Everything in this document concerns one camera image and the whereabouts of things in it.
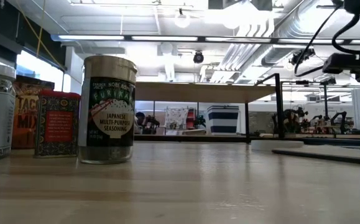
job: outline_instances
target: striped box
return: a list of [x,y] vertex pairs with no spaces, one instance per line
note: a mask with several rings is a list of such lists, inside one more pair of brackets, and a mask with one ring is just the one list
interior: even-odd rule
[[212,135],[235,135],[238,125],[238,106],[210,106],[207,125]]

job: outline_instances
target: red spice tin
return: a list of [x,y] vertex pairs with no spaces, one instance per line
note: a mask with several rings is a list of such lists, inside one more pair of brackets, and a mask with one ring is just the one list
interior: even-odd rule
[[80,95],[42,90],[39,93],[34,157],[77,156]]

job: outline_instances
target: trader joe's label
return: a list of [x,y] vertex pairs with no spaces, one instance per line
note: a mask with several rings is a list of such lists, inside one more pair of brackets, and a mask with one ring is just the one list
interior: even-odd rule
[[132,146],[135,86],[116,78],[90,79],[87,146]]

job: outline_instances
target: dome camera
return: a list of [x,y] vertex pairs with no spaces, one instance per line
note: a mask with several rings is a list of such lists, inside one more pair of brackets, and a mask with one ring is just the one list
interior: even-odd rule
[[202,54],[202,51],[196,51],[195,56],[193,57],[193,62],[195,63],[202,63],[205,57]]

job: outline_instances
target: workbench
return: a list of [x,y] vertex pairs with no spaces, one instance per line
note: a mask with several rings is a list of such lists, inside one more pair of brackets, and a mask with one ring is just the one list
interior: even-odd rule
[[0,160],[0,223],[360,223],[360,165],[137,142],[131,162]]

